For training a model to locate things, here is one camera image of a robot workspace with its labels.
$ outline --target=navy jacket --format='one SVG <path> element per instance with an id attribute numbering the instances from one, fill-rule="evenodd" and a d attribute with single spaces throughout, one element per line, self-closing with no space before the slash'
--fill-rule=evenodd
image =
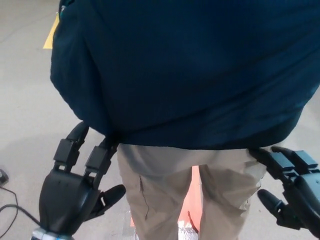
<path id="1" fill-rule="evenodd" d="M 274 144 L 320 84 L 320 1 L 75 0 L 51 81 L 122 143 L 214 148 L 278 126 L 258 137 Z"/>

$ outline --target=wire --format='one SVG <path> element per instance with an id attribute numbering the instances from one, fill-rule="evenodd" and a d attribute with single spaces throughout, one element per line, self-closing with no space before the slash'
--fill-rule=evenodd
<path id="1" fill-rule="evenodd" d="M 6 205 L 0 207 L 0 213 L 2 212 L 2 210 L 6 209 L 6 208 L 15 208 L 16 209 L 16 212 L 15 212 L 15 215 L 14 215 L 14 218 L 13 218 L 12 222 L 10 223 L 9 227 L 7 228 L 7 230 L 2 235 L 0 235 L 0 239 L 2 239 L 9 232 L 9 230 L 11 229 L 11 227 L 13 226 L 13 224 L 15 223 L 15 221 L 17 219 L 19 211 L 23 212 L 27 217 L 29 217 L 33 222 L 35 222 L 35 224 L 40 226 L 40 222 L 34 216 L 32 216 L 23 207 L 19 206 L 18 197 L 17 197 L 17 194 L 14 191 L 11 191 L 11 190 L 3 187 L 3 186 L 0 186 L 0 189 L 13 194 L 14 198 L 15 198 L 15 204 L 6 204 Z"/>

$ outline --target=person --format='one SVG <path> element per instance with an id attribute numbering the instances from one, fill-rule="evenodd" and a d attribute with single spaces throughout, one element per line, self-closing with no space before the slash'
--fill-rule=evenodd
<path id="1" fill-rule="evenodd" d="M 177 240 L 192 166 L 200 240 L 236 240 L 266 169 L 320 85 L 320 1 L 73 0 L 50 79 L 76 116 L 117 135 L 140 240 Z"/>

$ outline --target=orange object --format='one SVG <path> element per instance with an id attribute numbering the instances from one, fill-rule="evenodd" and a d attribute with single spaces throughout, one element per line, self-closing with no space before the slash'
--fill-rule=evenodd
<path id="1" fill-rule="evenodd" d="M 199 168 L 194 166 L 192 168 L 192 180 L 189 191 L 184 199 L 178 225 L 180 228 L 193 228 L 196 233 L 200 229 L 200 220 L 202 215 L 201 203 L 201 183 Z M 135 224 L 131 218 L 131 227 Z"/>

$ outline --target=yellow floor marking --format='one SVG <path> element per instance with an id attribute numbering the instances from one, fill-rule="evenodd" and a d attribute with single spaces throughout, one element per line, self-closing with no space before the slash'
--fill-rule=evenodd
<path id="1" fill-rule="evenodd" d="M 55 33 L 55 30 L 58 26 L 58 23 L 59 23 L 59 15 L 58 15 L 58 13 L 56 13 L 54 23 L 53 23 L 52 28 L 50 30 L 49 36 L 47 37 L 47 39 L 44 43 L 43 49 L 52 49 L 52 42 L 54 40 L 54 33 Z"/>

